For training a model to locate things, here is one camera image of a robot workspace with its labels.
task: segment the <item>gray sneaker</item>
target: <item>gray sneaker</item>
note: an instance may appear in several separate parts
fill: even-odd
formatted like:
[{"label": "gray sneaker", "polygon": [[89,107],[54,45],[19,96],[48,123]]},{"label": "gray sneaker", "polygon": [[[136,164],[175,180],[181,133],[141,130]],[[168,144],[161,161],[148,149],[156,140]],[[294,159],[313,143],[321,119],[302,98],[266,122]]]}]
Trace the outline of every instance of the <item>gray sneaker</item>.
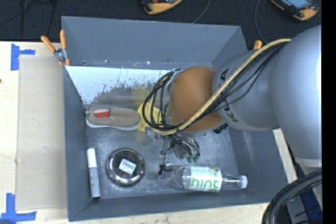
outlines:
[{"label": "gray sneaker", "polygon": [[136,130],[141,124],[140,114],[117,106],[94,107],[85,112],[86,123],[91,128],[110,127],[123,131]]}]

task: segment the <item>orange handle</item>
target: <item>orange handle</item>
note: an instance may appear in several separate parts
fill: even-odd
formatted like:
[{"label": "orange handle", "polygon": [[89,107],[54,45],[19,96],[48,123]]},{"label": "orange handle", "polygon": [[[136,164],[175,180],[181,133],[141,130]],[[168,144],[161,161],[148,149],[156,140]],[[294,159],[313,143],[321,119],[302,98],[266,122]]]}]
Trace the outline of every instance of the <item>orange handle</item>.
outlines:
[{"label": "orange handle", "polygon": [[262,46],[262,42],[261,40],[256,40],[256,42],[254,43],[254,46],[253,46],[253,50],[258,50],[260,49]]},{"label": "orange handle", "polygon": [[59,32],[59,39],[61,41],[62,49],[65,50],[67,48],[67,43],[65,41],[64,30]]},{"label": "orange handle", "polygon": [[50,40],[46,36],[41,36],[41,40],[52,53],[56,51],[55,46],[50,42]]}]

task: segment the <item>water bottle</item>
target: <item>water bottle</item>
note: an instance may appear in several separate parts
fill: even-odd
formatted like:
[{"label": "water bottle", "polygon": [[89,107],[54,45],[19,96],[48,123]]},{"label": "water bottle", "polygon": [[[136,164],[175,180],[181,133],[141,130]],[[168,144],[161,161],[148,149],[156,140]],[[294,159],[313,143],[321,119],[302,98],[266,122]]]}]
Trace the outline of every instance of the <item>water bottle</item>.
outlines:
[{"label": "water bottle", "polygon": [[173,170],[179,189],[216,192],[247,187],[246,176],[228,175],[218,167],[185,165],[176,166]]}]

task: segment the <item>bottle label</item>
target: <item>bottle label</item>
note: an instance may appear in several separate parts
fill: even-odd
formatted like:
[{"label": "bottle label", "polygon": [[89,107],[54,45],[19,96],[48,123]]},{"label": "bottle label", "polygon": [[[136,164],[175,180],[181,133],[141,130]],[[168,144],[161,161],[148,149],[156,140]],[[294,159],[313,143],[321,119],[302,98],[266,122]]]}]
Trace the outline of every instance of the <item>bottle label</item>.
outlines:
[{"label": "bottle label", "polygon": [[132,163],[132,162],[128,161],[127,159],[122,159],[121,163],[119,165],[119,169],[123,170],[124,172],[126,172],[130,175],[132,175],[136,166],[137,165],[135,163]]},{"label": "bottle label", "polygon": [[222,172],[216,167],[190,166],[191,181],[188,190],[219,191],[222,186]]}]

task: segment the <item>wooden table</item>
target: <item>wooden table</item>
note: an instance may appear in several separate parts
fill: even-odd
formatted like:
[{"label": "wooden table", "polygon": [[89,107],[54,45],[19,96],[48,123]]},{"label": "wooden table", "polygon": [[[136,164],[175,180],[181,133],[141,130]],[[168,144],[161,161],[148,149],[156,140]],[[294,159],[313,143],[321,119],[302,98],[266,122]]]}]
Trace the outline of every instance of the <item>wooden table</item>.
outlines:
[{"label": "wooden table", "polygon": [[[51,61],[57,62],[52,53],[42,42],[10,42],[0,41],[0,213],[6,209],[6,193],[16,193],[16,162],[18,151],[18,107],[19,103],[19,72],[11,71],[11,45],[20,47],[20,50],[33,49],[35,55],[22,57],[51,56]],[[288,181],[296,179],[296,173],[291,162],[289,151],[284,143],[281,130],[275,130],[275,141],[278,144],[280,156],[284,163]],[[141,215],[132,217],[119,217],[92,221],[80,221],[80,223],[261,223],[267,204],[255,204],[248,206],[233,206],[215,209],[172,212],[164,214]],[[36,210],[19,210],[17,213],[37,211],[36,220],[32,223],[68,223],[66,207],[62,208],[38,208]]]}]

